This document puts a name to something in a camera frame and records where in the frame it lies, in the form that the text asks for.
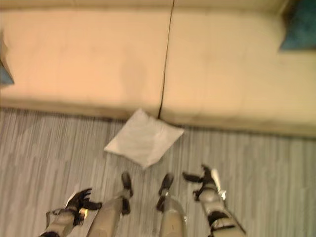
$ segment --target sofa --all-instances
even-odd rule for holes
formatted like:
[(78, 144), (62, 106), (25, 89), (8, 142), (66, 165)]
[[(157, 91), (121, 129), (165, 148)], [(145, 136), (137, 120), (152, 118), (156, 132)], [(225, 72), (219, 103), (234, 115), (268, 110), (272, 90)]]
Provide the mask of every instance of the sofa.
[(316, 137), (316, 51), (288, 0), (2, 0), (0, 106)]

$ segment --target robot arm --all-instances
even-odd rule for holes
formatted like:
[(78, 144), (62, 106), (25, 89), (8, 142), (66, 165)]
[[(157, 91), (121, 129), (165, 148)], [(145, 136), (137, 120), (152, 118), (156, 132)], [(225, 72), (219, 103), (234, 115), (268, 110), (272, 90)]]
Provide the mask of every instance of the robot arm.
[(202, 166), (204, 176), (199, 177), (183, 172), (185, 180), (202, 183), (194, 191), (195, 200), (202, 205), (210, 226), (210, 237), (245, 237), (246, 232), (225, 205), (225, 191), (221, 190), (217, 171)]
[[(88, 210), (98, 210), (102, 203), (94, 203), (88, 197), (91, 194), (91, 189), (82, 190), (76, 193), (67, 203), (64, 209), (48, 212), (47, 227), (40, 237), (66, 237), (70, 234), (76, 225), (83, 223), (84, 214), (80, 212), (82, 208)], [(49, 215), (53, 213), (56, 215), (55, 220), (49, 223)]]

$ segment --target seat cushion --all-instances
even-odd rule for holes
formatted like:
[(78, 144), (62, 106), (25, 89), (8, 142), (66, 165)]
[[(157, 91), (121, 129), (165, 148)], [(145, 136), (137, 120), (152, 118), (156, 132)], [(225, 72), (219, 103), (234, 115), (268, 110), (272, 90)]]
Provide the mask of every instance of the seat cushion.
[(316, 52), (279, 52), (277, 16), (173, 14), (162, 119), (316, 136)]
[(21, 7), (172, 6), (172, 0), (1, 0), (0, 8)]
[(15, 85), (1, 106), (126, 119), (157, 116), (168, 10), (27, 10), (1, 13)]
[(280, 13), (296, 0), (175, 0), (175, 7), (232, 8)]

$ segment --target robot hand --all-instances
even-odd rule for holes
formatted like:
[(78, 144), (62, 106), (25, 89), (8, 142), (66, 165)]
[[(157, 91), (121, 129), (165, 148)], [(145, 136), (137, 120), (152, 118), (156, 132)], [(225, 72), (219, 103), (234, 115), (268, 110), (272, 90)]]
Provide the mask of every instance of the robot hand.
[[(91, 190), (91, 188), (85, 189), (73, 195), (65, 208), (46, 213), (46, 230), (41, 237), (65, 237), (74, 226), (83, 224), (85, 217), (83, 209), (100, 209), (102, 206), (101, 202), (90, 201)], [(49, 221), (50, 214), (56, 215), (55, 220), (51, 224)]]

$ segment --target gray carpet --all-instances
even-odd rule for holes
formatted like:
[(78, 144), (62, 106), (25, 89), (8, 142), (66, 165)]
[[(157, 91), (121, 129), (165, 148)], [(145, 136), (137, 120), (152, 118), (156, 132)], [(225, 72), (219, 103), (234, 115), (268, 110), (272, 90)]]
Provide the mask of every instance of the gray carpet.
[[(143, 171), (129, 160), (103, 152), (123, 122), (0, 111), (0, 237), (36, 237), (45, 212), (62, 207), (76, 190), (93, 187), (92, 198), (108, 200), (121, 189), (128, 170), (135, 195), (118, 237), (157, 237), (155, 211), (166, 172), (175, 175), (173, 193), (188, 215), (190, 237), (206, 237), (197, 186), (181, 172), (200, 172), (205, 163), (219, 170), (228, 206), (250, 237), (316, 236), (316, 141), (186, 128), (162, 160)], [(71, 236), (84, 237), (94, 214)]]

